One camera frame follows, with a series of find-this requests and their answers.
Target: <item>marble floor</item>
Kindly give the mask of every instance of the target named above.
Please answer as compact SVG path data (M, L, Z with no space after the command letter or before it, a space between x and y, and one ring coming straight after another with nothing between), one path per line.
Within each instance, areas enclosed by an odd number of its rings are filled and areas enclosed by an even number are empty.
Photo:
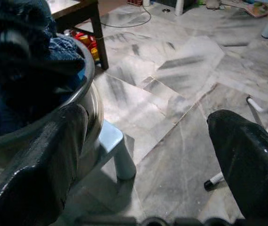
M220 171L206 118L223 108L254 121L246 97L267 104L268 40L260 32L268 19L237 8L198 7L180 17L162 8L148 7L152 19L142 26L103 26L110 68L97 68L95 78L105 119L127 134L137 175L117 180L110 161L69 198L65 221L87 214L168 221L242 217L225 183L212 192L203 188ZM142 8L125 5L101 19L132 26L148 17ZM268 126L268 115L261 116Z

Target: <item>dark fabric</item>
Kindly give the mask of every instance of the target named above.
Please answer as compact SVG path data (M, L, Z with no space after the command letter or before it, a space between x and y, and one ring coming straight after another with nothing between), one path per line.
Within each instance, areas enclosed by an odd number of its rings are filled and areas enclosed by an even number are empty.
M21 57L19 49L0 45L0 136L59 106L85 73L76 44L55 35L54 20L44 0L0 0L0 32L6 30L24 37L30 58Z
M0 225L48 226L62 212L84 145L88 116L61 109L0 175Z
M238 114L208 117L209 135L222 173L246 218L268 218L268 133Z

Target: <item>denim fabric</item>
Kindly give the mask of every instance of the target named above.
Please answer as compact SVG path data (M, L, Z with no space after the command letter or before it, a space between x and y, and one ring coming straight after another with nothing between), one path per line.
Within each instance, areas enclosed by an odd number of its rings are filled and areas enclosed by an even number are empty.
M82 67L85 68L85 61L79 54L76 44L70 38L56 36L55 22L44 0L0 0L0 13L13 16L18 21L16 23L19 23L18 26L24 26L25 23L28 25L24 28L27 30L25 36L31 49L33 49L32 57L35 60L41 62L81 61ZM66 85L75 90L83 79L84 71L82 69L78 74L75 73L74 76L70 77ZM0 66L0 73L13 81L26 76L14 68L8 68L8 66L6 68ZM7 96L9 95L3 89L3 81L0 81L0 136L16 131L31 123L32 119L29 117L28 112L33 108L43 108L43 106L31 106L30 109L23 109L21 106L20 109L22 110L17 110L6 103Z

